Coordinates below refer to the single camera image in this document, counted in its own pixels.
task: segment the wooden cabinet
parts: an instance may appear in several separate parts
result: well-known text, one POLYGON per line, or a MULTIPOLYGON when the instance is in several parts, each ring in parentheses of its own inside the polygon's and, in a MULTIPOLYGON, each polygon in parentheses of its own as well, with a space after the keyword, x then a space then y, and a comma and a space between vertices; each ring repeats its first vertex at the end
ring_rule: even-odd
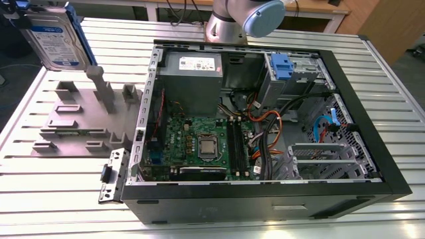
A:
POLYGON ((425 32, 425 0, 344 0, 337 33, 366 35, 391 65, 425 32))

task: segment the metal bracket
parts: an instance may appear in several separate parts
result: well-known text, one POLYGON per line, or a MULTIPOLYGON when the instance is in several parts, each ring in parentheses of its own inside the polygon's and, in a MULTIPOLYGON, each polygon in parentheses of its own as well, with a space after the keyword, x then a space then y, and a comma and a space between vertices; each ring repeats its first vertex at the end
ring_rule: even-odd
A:
POLYGON ((109 161, 104 166, 100 177, 102 185, 98 196, 98 204, 122 203, 121 193, 129 156, 129 151, 124 148, 116 149, 110 152, 109 161))

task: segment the blue drive bay latch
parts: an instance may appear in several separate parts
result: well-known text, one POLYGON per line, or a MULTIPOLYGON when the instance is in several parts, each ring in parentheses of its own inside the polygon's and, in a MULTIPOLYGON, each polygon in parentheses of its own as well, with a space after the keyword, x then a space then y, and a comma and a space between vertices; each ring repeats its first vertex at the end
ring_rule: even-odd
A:
POLYGON ((278 81, 289 80, 293 73, 293 63, 286 54, 272 54, 272 67, 278 81))

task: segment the blue hard drive label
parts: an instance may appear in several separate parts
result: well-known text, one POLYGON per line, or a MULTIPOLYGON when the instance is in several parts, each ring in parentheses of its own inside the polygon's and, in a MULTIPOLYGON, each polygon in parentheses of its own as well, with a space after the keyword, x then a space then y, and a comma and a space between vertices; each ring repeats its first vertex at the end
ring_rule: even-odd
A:
POLYGON ((30 31, 45 56, 50 62, 61 66, 78 65, 72 41, 60 27, 32 26, 30 31))

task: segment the aluminum work table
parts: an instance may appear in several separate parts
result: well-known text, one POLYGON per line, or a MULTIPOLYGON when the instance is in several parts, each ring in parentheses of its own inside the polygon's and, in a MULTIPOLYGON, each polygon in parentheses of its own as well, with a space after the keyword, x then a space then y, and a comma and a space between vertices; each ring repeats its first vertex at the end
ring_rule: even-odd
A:
MULTIPOLYGON (((202 28, 86 18, 82 29, 105 81, 142 89, 153 39, 202 41, 202 28)), ((42 68, 0 134, 0 235, 42 238, 425 238, 425 114, 369 42, 277 30, 252 45, 332 50, 413 194, 332 220, 142 225, 125 205, 98 205, 106 158, 30 157, 58 81, 94 88, 84 73, 42 68)))

